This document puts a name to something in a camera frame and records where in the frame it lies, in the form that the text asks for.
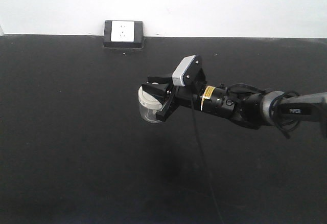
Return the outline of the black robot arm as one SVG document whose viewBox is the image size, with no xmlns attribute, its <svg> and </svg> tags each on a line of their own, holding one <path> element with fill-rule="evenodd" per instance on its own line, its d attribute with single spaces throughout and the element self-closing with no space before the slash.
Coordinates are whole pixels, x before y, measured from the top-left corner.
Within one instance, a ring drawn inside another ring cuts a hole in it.
<svg viewBox="0 0 327 224">
<path fill-rule="evenodd" d="M 286 138 L 302 121 L 317 122 L 326 137 L 326 93 L 300 95 L 295 91 L 271 91 L 237 83 L 207 84 L 202 68 L 169 75 L 149 76 L 138 90 L 142 116 L 164 122 L 180 106 L 227 119 L 238 126 L 276 127 Z"/>
</svg>

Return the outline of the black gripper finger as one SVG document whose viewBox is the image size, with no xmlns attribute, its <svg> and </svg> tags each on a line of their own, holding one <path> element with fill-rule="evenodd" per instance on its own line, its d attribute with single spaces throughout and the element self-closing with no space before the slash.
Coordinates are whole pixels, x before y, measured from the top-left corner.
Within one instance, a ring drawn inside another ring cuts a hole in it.
<svg viewBox="0 0 327 224">
<path fill-rule="evenodd" d="M 156 83 L 143 83 L 142 89 L 161 104 L 164 104 L 168 99 L 171 92 L 171 85 L 168 83 L 156 84 Z"/>
<path fill-rule="evenodd" d="M 172 84 L 172 73 L 168 74 L 156 74 L 156 75 L 149 75 L 147 77 L 147 81 L 149 83 L 158 83 L 158 84 Z"/>
</svg>

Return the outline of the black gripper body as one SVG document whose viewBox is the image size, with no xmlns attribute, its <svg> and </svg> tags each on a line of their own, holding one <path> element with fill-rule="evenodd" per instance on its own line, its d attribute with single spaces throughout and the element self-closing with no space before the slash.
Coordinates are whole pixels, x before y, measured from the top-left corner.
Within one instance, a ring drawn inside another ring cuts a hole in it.
<svg viewBox="0 0 327 224">
<path fill-rule="evenodd" d="M 200 70 L 196 79 L 188 86 L 179 87 L 170 84 L 172 86 L 170 95 L 162 105 L 161 110 L 156 113 L 157 119 L 162 122 L 166 121 L 179 106 L 199 110 L 201 96 L 204 93 L 206 84 L 207 81 L 203 69 Z"/>
</svg>

